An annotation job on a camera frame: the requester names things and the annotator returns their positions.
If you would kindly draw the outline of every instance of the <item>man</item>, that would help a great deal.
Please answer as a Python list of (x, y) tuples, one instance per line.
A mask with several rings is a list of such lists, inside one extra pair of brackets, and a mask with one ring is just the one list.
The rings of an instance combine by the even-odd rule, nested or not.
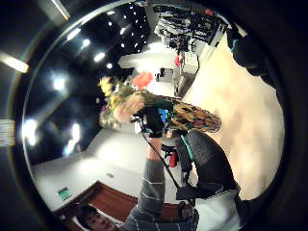
[[(146, 126), (150, 131), (149, 143), (161, 153), (162, 121), (157, 110), (152, 109), (146, 113)], [(239, 206), (237, 206), (238, 204), (241, 207), (241, 200), (238, 198), (239, 189), (233, 180), (231, 167), (222, 149), (212, 139), (194, 130), (190, 131), (186, 138), (177, 141), (176, 144), (182, 156), (188, 150), (192, 152), (199, 176), (197, 206), (202, 220), (199, 222), (198, 230), (239, 230), (241, 227)], [(196, 230), (198, 214), (194, 209), (185, 218), (161, 219), (166, 187), (164, 166), (151, 146), (148, 146), (145, 155), (141, 194), (126, 221), (117, 227), (88, 205), (81, 207), (77, 215), (81, 225), (92, 231)]]
[(226, 35), (235, 62), (246, 68), (252, 76), (260, 76), (266, 84), (276, 89), (269, 73), (268, 58), (255, 38), (251, 35), (242, 36), (233, 23), (231, 29), (226, 29)]

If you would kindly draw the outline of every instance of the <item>wall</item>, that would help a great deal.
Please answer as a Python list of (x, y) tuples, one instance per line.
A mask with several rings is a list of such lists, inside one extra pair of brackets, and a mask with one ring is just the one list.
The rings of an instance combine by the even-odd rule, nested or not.
[[(146, 143), (140, 135), (102, 130), (86, 152), (33, 166), (36, 185), (46, 205), (54, 211), (96, 180), (133, 196), (139, 196)], [(179, 167), (173, 168), (180, 182)], [(175, 187), (166, 174), (166, 203), (177, 203)], [(68, 187), (72, 196), (62, 201), (57, 191)]]
[(142, 67), (173, 68), (176, 50), (163, 46), (162, 41), (154, 34), (147, 38), (147, 44), (143, 47), (142, 53), (122, 56), (118, 64), (121, 68)]
[(159, 21), (159, 17), (156, 13), (154, 13), (152, 6), (144, 7), (144, 10), (148, 24), (150, 25), (151, 31), (153, 32)]
[[(167, 62), (169, 68), (166, 69), (166, 76), (160, 78), (160, 82), (156, 82), (155, 78), (153, 81), (147, 86), (147, 89), (155, 94), (165, 95), (165, 96), (174, 96), (174, 89), (172, 85), (172, 70), (173, 68), (173, 59), (176, 56), (175, 50), (165, 48), (161, 42), (161, 38), (156, 36), (155, 34), (151, 34), (147, 39), (147, 44), (143, 47), (142, 53), (144, 55), (147, 54), (159, 54), (160, 57), (168, 57)], [(159, 65), (157, 62), (152, 63), (142, 63), (137, 64), (132, 73), (132, 76), (136, 76), (142, 71), (148, 71), (153, 74), (160, 72), (160, 68), (163, 65)]]

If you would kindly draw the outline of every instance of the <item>ceiling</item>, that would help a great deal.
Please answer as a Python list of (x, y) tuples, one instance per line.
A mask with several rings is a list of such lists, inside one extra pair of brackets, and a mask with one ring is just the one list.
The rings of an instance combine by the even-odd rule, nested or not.
[[(76, 29), (61, 38), (34, 76), (25, 114), (32, 165), (87, 148), (101, 129), (98, 116), (104, 95), (97, 86), (99, 79), (124, 80), (132, 74), (133, 68), (121, 69), (117, 62), (140, 52), (150, 34), (144, 8), (133, 4), (102, 13)], [(80, 139), (67, 151), (74, 124)]]

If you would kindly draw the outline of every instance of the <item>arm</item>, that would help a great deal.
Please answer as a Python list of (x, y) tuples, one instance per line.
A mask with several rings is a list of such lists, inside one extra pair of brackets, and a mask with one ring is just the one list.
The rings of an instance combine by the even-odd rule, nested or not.
[[(161, 153), (161, 139), (150, 139), (149, 142)], [(160, 216), (165, 200), (165, 190), (164, 166), (158, 155), (148, 146), (138, 209), (153, 217)]]

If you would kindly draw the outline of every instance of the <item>floor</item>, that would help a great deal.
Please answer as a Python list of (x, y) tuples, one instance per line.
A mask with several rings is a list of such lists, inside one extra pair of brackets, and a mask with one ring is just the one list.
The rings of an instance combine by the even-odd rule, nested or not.
[(205, 47), (199, 60), (184, 101), (220, 116), (220, 130), (209, 135), (225, 151), (241, 198), (254, 198), (271, 182), (282, 152), (283, 115), (275, 90), (235, 63), (226, 37), (214, 52)]

